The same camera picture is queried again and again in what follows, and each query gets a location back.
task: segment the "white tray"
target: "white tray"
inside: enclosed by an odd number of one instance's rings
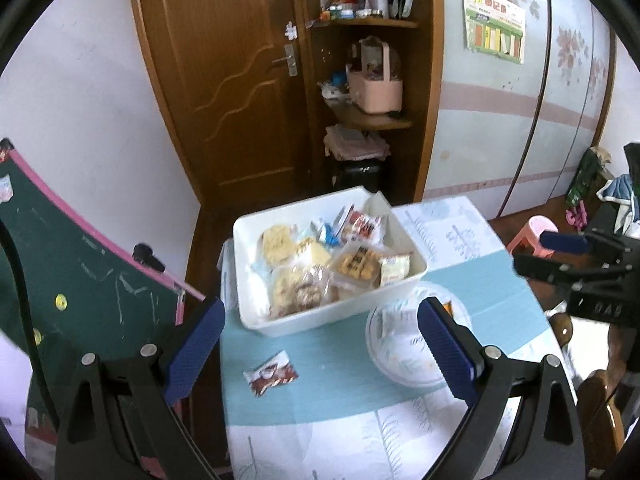
[[[388,215],[385,245],[398,253],[412,253],[409,277],[355,298],[335,301],[281,319],[269,319],[270,301],[267,286],[251,268],[262,232],[274,224],[297,224],[306,228],[315,218],[332,221],[343,206],[351,204],[357,210],[372,216]],[[362,186],[240,217],[234,224],[234,252],[242,324],[271,337],[309,330],[372,310],[390,301],[402,300],[427,270],[427,264],[420,251],[391,211],[391,206],[382,193],[371,194]]]

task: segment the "plastic stool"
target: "plastic stool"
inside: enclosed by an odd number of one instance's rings
[[[513,250],[519,244],[523,244],[526,242],[531,247],[533,247],[534,256],[540,256],[541,258],[550,257],[554,252],[545,249],[540,245],[540,234],[543,231],[554,231],[557,233],[558,228],[556,227],[556,224],[554,224],[546,216],[532,216],[524,225],[524,227],[520,229],[520,232],[516,235],[516,237],[511,240],[511,243],[509,243],[509,245],[507,246],[507,251],[509,251],[509,253],[513,253]]]

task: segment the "white sticker on door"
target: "white sticker on door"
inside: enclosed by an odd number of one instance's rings
[[[14,195],[14,188],[11,186],[11,178],[8,174],[0,178],[0,204],[9,202]]]

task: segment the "blue tablecloth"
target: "blue tablecloth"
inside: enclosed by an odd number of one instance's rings
[[[527,282],[514,274],[511,256],[466,197],[394,213],[428,262],[424,279],[460,299],[483,345],[532,360],[561,356]],[[235,305],[231,244],[225,253],[222,385],[235,478],[421,478],[461,420],[464,403],[444,382],[409,388],[383,375],[367,351],[368,314],[279,338],[245,329]],[[255,397],[242,372],[281,350],[300,377]],[[505,412],[482,475],[495,466],[516,406],[510,402]]]

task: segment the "blue gripper pad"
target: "blue gripper pad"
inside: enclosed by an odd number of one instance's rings
[[[214,298],[210,305],[202,305],[201,308],[205,311],[194,312],[191,315],[191,317],[199,316],[199,320],[186,321],[185,328],[188,334],[178,347],[172,350],[171,360],[164,367],[164,400],[170,406],[189,396],[204,363],[225,327],[225,306],[222,301]]]
[[[555,231],[542,231],[540,245],[550,251],[569,254],[586,254],[591,251],[591,243],[578,233],[565,234]]]
[[[420,303],[418,328],[453,396],[473,406],[478,397],[474,381],[484,369],[478,340],[467,327],[453,321],[437,298]]]

